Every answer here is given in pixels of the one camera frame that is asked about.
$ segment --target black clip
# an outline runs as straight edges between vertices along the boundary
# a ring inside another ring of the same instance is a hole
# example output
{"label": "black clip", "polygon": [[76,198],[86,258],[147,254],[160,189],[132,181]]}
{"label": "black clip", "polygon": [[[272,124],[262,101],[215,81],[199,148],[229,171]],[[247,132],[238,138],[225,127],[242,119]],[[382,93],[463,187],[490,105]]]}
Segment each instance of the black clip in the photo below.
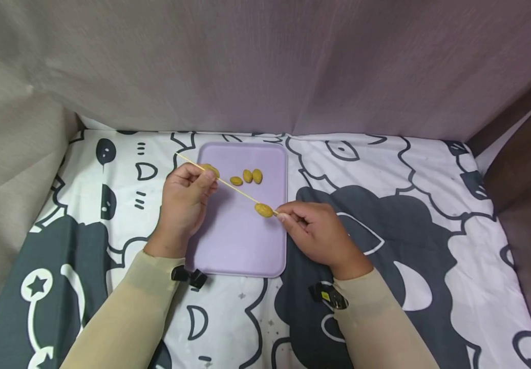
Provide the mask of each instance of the black clip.
{"label": "black clip", "polygon": [[179,265],[178,267],[173,268],[173,271],[171,272],[171,280],[189,282],[190,286],[200,289],[208,280],[208,276],[200,272],[199,269],[190,273],[183,268],[183,265]]}
{"label": "black clip", "polygon": [[316,283],[308,288],[314,302],[326,301],[331,307],[343,310],[349,306],[347,300],[331,284]]}
{"label": "black clip", "polygon": [[199,269],[196,269],[196,271],[190,275],[190,286],[200,289],[207,280],[208,276],[200,272]]}

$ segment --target lavender plastic tray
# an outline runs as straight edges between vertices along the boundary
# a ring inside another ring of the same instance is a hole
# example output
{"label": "lavender plastic tray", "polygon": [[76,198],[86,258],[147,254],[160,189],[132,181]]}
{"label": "lavender plastic tray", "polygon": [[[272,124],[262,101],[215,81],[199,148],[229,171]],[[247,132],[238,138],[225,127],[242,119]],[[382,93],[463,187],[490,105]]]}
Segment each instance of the lavender plastic tray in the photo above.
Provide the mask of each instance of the lavender plastic tray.
{"label": "lavender plastic tray", "polygon": [[[238,187],[276,209],[288,198],[288,158],[284,148],[266,143],[206,143],[198,163],[210,163],[220,178],[242,178],[259,168],[261,184]],[[277,277],[286,267],[286,233],[275,217],[263,218],[255,203],[223,183],[210,198],[206,219],[190,241],[185,267],[208,274]]]}

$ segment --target forearm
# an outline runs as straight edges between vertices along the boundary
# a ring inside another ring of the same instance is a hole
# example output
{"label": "forearm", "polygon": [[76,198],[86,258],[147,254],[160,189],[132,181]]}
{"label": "forearm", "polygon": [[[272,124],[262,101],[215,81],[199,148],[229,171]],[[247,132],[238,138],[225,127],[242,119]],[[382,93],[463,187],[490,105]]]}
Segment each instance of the forearm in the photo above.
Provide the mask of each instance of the forearm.
{"label": "forearm", "polygon": [[184,259],[138,253],[114,292],[84,328],[61,368],[146,368],[163,337]]}
{"label": "forearm", "polygon": [[349,303],[335,311],[335,319],[356,369],[438,368],[376,269],[355,279],[335,280],[334,286]]}

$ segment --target mattress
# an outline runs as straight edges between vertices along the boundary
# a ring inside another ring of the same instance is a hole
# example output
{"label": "mattress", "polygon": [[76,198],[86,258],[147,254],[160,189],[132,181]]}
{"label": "mattress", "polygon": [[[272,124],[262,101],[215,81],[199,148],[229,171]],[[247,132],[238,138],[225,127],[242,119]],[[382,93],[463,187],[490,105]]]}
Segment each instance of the mattress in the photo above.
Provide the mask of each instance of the mattress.
{"label": "mattress", "polygon": [[[280,145],[288,200],[330,203],[440,368],[531,368],[531,319],[468,148],[375,135],[80,131],[0,297],[0,367],[58,367],[152,232],[165,176],[211,141]],[[274,279],[181,284],[149,368],[350,368],[332,282],[288,238]]]}

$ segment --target food item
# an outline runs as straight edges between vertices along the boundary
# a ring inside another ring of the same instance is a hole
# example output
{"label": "food item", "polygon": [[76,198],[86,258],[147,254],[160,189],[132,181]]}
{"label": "food item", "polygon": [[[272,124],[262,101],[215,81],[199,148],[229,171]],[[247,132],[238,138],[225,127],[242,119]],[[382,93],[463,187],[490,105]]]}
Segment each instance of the food item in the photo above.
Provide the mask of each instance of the food item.
{"label": "food item", "polygon": [[270,218],[273,215],[273,210],[264,203],[255,204],[255,210],[257,210],[257,213],[264,218]]}
{"label": "food item", "polygon": [[210,169],[216,174],[216,178],[220,178],[220,172],[218,171],[218,169],[212,167],[210,164],[202,164],[200,167],[203,167],[205,170]]}
{"label": "food item", "polygon": [[243,184],[243,180],[238,176],[232,176],[230,178],[230,183],[233,183],[235,186],[240,186]]}
{"label": "food item", "polygon": [[263,179],[264,175],[260,170],[253,170],[253,180],[255,181],[255,183],[260,184]]}
{"label": "food item", "polygon": [[243,179],[245,180],[245,182],[251,183],[253,182],[253,174],[249,170],[244,170]]}

